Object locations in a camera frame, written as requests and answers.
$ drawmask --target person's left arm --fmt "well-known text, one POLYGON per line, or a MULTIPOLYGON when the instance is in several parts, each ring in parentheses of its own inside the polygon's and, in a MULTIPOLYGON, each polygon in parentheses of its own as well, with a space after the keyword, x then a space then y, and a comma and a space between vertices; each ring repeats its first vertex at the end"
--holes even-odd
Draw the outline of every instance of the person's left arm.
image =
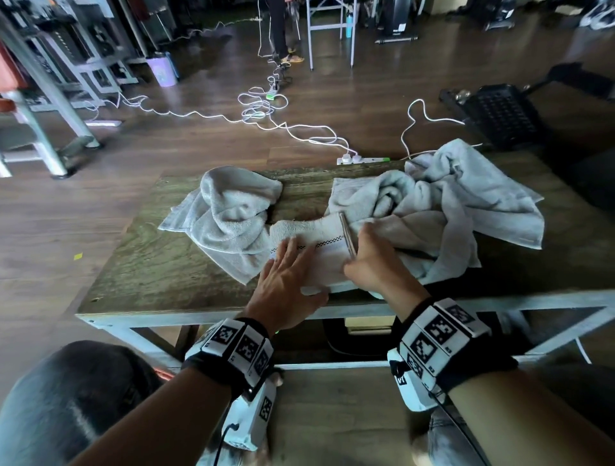
MULTIPOLYGON (((283 241, 267 262, 242 317, 272 336, 302 322, 327 303, 328 294, 301 294, 314 249, 298 254, 283 241)), ((194 465, 231 402, 231 388, 186 368, 81 452, 70 466, 194 465)))

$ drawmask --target folded towel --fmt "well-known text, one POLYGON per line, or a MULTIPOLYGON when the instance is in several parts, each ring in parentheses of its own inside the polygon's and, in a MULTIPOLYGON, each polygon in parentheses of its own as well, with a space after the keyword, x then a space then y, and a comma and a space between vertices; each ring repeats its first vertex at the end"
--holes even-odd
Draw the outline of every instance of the folded towel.
POLYGON ((327 213, 343 212, 355 234, 374 222, 423 284, 480 267, 474 230, 540 249, 544 218, 536 202, 542 197, 465 142, 454 140, 433 156, 413 159, 407 172, 336 178, 327 213))
POLYGON ((231 277, 244 285, 260 273, 271 249, 266 210, 282 192, 280 181, 244 168, 209 170, 158 227, 186 233, 231 277))
POLYGON ((323 288, 331 293, 353 290, 356 286, 344 275, 344 264, 355 258, 355 250, 342 213, 334 213, 313 221, 280 220, 269 230, 271 258, 276 257, 277 245, 296 236, 299 248, 315 244, 314 258, 307 272, 303 294, 316 294, 323 288))

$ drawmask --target black cable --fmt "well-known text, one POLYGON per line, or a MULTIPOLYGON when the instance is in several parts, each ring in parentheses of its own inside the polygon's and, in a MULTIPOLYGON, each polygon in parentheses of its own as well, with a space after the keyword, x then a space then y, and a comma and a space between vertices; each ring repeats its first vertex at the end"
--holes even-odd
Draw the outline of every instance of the black cable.
POLYGON ((438 400, 438 397, 433 396, 433 394, 430 393, 430 396, 434 399, 434 401, 436 403, 438 403, 438 406, 442 408, 442 411, 444 411, 446 413, 446 415, 450 418, 451 421, 453 421, 453 424, 459 429, 459 431, 463 434, 463 436, 466 438, 467 442, 472 446, 472 449, 474 449, 474 451, 476 452, 476 455, 478 455, 478 457, 480 458, 480 460, 483 462, 483 464, 485 466, 490 466, 487 461, 485 461, 485 459, 483 458, 483 456, 479 453, 478 448, 476 447, 476 445, 474 445, 474 442, 470 439, 470 437, 468 436, 468 434, 466 434, 466 431, 463 430, 463 428, 459 425, 459 422, 457 422, 453 416, 451 415, 451 413, 448 412, 448 410, 444 407, 444 405, 440 402, 440 400, 438 400))
POLYGON ((218 451, 216 452, 216 459, 213 460, 213 466, 218 466, 218 460, 220 459, 220 453, 222 452, 222 445, 224 444, 224 438, 228 433, 229 429, 237 430, 239 429, 239 424, 229 424, 226 426, 224 433, 222 434, 222 438, 220 439, 220 445, 218 445, 218 451))

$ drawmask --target person's right arm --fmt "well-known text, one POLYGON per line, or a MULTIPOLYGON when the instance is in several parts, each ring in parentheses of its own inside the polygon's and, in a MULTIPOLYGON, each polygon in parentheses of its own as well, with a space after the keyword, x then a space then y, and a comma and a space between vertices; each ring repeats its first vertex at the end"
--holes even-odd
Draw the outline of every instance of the person's right arm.
MULTIPOLYGON (((380 293, 402 322, 429 297, 371 224, 360 231, 357 259, 344 273, 360 288, 380 293)), ((615 462, 614 441, 518 369, 468 379, 449 397, 492 466, 615 462)))

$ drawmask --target wooden tabletop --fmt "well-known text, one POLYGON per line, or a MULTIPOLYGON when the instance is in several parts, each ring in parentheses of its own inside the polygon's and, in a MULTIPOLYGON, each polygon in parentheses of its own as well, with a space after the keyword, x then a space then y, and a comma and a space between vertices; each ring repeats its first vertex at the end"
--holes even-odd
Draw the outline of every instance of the wooden tabletop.
MULTIPOLYGON (((546 219, 543 249, 476 234, 483 268, 430 285, 432 294, 510 300, 615 290, 615 226, 611 219, 580 198, 533 154, 508 152, 487 157, 511 178, 545 197, 539 203, 546 219)), ((260 172, 284 185, 268 222, 319 218, 327 207, 334 177, 374 176, 391 169, 403 170, 403 162, 260 172)), ((163 176, 155 184, 83 300, 77 312, 81 318, 233 310, 247 303, 256 280, 243 286, 209 260, 187 235, 157 229, 170 207, 198 187, 201 176, 163 176)), ((332 295, 328 306, 373 302, 376 300, 368 293, 355 290, 332 295)))

